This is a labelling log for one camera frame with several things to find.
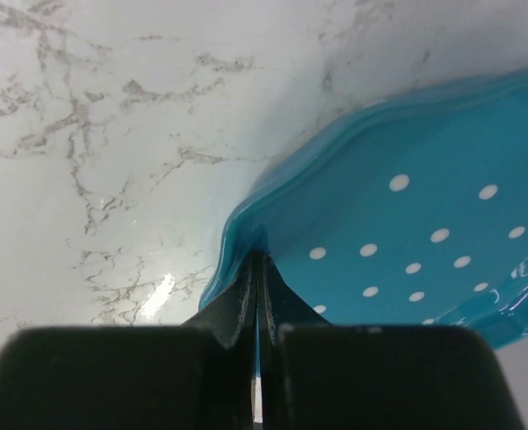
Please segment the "teal polka dot plate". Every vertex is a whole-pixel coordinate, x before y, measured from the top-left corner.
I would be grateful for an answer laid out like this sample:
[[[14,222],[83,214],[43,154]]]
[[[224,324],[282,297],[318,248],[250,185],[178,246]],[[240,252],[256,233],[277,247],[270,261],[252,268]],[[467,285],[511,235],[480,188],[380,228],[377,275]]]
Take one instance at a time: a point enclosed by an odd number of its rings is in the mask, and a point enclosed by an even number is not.
[[[329,322],[528,336],[528,69],[346,114],[229,215],[208,306],[253,250]]]

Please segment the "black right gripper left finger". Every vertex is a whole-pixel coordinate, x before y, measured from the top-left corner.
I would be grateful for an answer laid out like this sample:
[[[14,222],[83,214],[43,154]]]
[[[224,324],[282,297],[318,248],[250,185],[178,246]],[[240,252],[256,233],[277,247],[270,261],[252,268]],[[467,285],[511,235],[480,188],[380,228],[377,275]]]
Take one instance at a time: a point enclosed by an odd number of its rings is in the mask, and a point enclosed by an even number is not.
[[[255,263],[179,326],[45,327],[0,351],[0,429],[249,429]]]

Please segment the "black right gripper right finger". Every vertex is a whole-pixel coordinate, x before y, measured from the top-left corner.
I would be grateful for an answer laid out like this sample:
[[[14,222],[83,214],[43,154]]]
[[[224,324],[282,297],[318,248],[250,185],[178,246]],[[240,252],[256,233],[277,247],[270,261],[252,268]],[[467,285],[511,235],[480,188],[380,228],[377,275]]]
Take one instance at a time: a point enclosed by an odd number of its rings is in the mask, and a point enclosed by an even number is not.
[[[520,429],[494,352],[460,327],[335,325],[259,259],[266,429]]]

